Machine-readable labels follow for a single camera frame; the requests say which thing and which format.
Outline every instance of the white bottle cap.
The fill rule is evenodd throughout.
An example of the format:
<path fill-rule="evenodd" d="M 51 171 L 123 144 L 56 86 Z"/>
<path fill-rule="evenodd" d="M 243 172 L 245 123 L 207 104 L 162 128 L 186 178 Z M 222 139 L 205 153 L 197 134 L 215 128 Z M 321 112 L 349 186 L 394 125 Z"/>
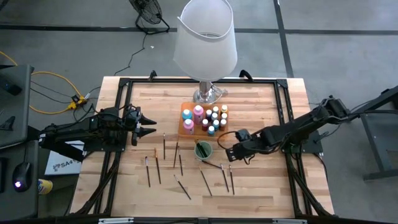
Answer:
<path fill-rule="evenodd" d="M 199 106 L 199 105 L 196 105 L 195 106 L 195 111 L 201 111 L 202 110 L 202 107 L 201 106 Z"/>
<path fill-rule="evenodd" d="M 192 120 L 191 120 L 191 119 L 186 119 L 186 120 L 184 121 L 184 123 L 185 123 L 186 125 L 191 125 Z"/>
<path fill-rule="evenodd" d="M 225 120 L 225 119 L 222 119 L 222 120 L 220 121 L 220 125 L 221 125 L 221 126 L 225 126 L 225 125 L 226 125 L 226 120 Z"/>

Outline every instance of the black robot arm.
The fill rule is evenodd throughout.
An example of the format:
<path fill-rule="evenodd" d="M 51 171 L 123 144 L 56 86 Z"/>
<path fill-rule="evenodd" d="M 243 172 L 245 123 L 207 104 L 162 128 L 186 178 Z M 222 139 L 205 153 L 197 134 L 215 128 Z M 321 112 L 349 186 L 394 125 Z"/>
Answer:
<path fill-rule="evenodd" d="M 269 126 L 249 134 L 247 129 L 236 132 L 239 143 L 226 150 L 233 162 L 252 157 L 255 153 L 270 154 L 287 144 L 299 145 L 309 134 L 325 124 L 341 124 L 348 120 L 349 110 L 340 99 L 324 99 L 311 112 L 280 126 Z"/>
<path fill-rule="evenodd" d="M 76 161 L 83 160 L 81 150 L 65 143 L 82 141 L 85 151 L 124 150 L 126 133 L 131 131 L 131 144 L 137 145 L 137 139 L 156 131 L 141 125 L 156 124 L 141 113 L 141 107 L 130 105 L 127 115 L 119 117 L 119 109 L 112 107 L 100 110 L 96 115 L 71 124 L 51 124 L 40 132 L 39 145 L 42 148 L 58 152 Z"/>

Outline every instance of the wooden table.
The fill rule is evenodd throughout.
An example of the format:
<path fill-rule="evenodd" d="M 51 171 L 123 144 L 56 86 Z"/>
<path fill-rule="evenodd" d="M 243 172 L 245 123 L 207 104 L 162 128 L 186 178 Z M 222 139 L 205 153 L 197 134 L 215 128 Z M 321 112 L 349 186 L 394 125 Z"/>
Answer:
<path fill-rule="evenodd" d="M 97 110 L 114 106 L 120 77 L 104 77 Z M 303 79 L 288 79 L 294 116 L 310 111 Z M 229 130 L 246 128 L 255 132 L 265 126 L 279 124 L 275 93 L 269 84 L 220 84 L 228 96 L 220 103 L 229 107 Z M 178 119 L 181 103 L 192 101 L 197 84 L 188 83 L 135 83 L 132 103 L 141 106 L 143 114 L 157 121 L 157 132 L 139 140 L 136 147 L 130 143 L 122 153 L 118 181 L 114 196 L 112 216 L 126 217 L 228 217 L 228 218 L 287 218 L 293 217 L 292 199 L 284 156 L 281 152 L 270 155 L 256 154 L 251 164 L 243 161 L 231 163 L 236 195 L 227 193 L 219 169 L 205 165 L 195 159 L 194 142 L 179 139 L 183 176 L 179 166 L 173 168 L 174 151 L 177 142 Z M 166 160 L 163 160 L 163 133 L 166 134 Z M 233 134 L 226 137 L 224 144 L 236 142 Z M 228 166 L 225 151 L 217 143 L 210 142 L 215 153 L 211 162 Z M 162 184 L 159 184 L 154 147 L 159 154 Z M 150 182 L 148 187 L 145 157 L 149 158 Z M 89 199 L 98 185 L 103 164 L 103 152 L 95 152 L 86 158 L 81 167 L 71 212 L 77 211 Z M 333 213 L 325 172 L 314 155 L 303 155 L 307 184 L 314 196 Z M 213 197 L 210 197 L 199 167 L 209 183 Z M 184 194 L 173 175 L 176 175 L 187 189 L 192 200 Z M 229 173 L 226 172 L 229 186 Z M 304 211 L 301 191 L 298 190 L 300 208 Z"/>

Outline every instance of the lamp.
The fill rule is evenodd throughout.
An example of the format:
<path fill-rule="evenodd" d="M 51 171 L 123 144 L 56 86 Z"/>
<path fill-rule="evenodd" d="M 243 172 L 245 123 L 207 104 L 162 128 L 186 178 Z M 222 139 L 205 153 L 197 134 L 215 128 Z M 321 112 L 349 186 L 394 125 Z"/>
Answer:
<path fill-rule="evenodd" d="M 238 61 L 232 8 L 226 0 L 191 0 L 177 18 L 174 61 L 200 81 L 193 100 L 214 103 L 223 92 L 211 82 L 228 76 Z"/>

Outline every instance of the black mouse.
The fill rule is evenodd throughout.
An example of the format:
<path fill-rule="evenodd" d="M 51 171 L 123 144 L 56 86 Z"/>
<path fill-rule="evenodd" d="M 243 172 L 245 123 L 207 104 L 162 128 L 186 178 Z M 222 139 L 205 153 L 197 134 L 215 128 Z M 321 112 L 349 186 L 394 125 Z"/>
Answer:
<path fill-rule="evenodd" d="M 18 164 L 12 173 L 12 184 L 15 191 L 24 192 L 29 189 L 32 184 L 31 164 L 29 162 L 22 162 Z"/>

